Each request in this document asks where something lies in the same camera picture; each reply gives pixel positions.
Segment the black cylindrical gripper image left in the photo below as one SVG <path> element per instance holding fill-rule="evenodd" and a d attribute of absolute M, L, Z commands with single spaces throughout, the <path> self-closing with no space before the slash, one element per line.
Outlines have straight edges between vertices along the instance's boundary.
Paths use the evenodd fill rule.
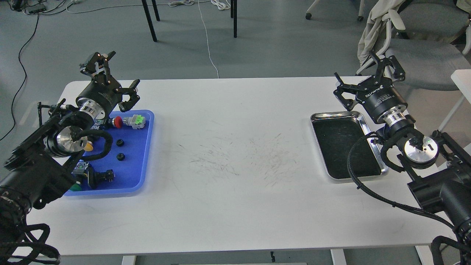
<path fill-rule="evenodd" d="M 80 73 L 87 75 L 92 81 L 76 98 L 76 104 L 80 112 L 93 119 L 107 119 L 116 105 L 121 112 L 127 112 L 140 100 L 137 94 L 139 79 L 131 82 L 128 88 L 123 88 L 116 80 L 112 81 L 108 63 L 115 54 L 115 51 L 108 54 L 95 52 L 79 65 Z M 122 101 L 122 95 L 127 95 L 128 100 Z"/>

